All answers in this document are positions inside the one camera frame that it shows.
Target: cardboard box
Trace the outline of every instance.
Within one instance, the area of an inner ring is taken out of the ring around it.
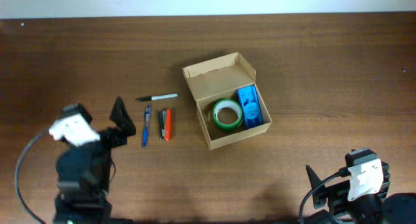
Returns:
[[[255,70],[240,53],[185,67],[183,74],[196,101],[196,113],[209,150],[264,133],[272,124],[266,104],[255,85]],[[224,98],[238,102],[237,90],[252,84],[257,90],[263,124],[246,130],[242,123],[240,127],[231,132],[217,129],[212,119],[215,103]]]

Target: wooden table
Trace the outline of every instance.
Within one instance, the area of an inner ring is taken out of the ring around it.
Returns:
[[[13,184],[25,144],[76,102],[94,129],[114,125],[117,96],[138,135],[113,151],[113,217],[296,216],[310,189],[305,165],[326,177],[362,147],[390,164],[390,194],[416,190],[415,13],[28,19],[0,27],[1,223],[33,222]],[[257,70],[274,122],[265,134],[209,151],[181,68],[235,51]],[[175,108],[173,140],[158,140],[153,114],[143,149],[145,104],[135,98],[170,92],[179,97],[151,104]],[[23,197],[47,222],[65,150],[46,137],[21,170]]]

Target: pen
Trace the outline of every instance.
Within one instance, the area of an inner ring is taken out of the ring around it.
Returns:
[[[146,108],[144,111],[144,130],[143,130],[143,139],[142,139],[142,147],[146,146],[146,143],[148,142],[148,136],[149,136],[149,120],[150,120],[150,105]]]
[[[177,93],[140,97],[140,98],[136,99],[136,101],[156,101],[156,100],[174,98],[174,97],[177,97]]]

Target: box flap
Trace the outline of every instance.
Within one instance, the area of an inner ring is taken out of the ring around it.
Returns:
[[[240,53],[185,67],[183,74],[195,101],[255,82],[254,68]]]

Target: green tape roll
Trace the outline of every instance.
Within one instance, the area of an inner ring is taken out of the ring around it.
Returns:
[[[218,120],[218,113],[220,113],[220,111],[223,108],[230,108],[235,111],[235,113],[237,114],[237,120],[234,123],[225,124],[225,123],[221,123]],[[223,99],[215,104],[214,110],[213,110],[213,119],[214,119],[215,126],[218,127],[219,129],[223,131],[232,131],[236,129],[237,127],[239,127],[242,122],[241,106],[234,100]]]

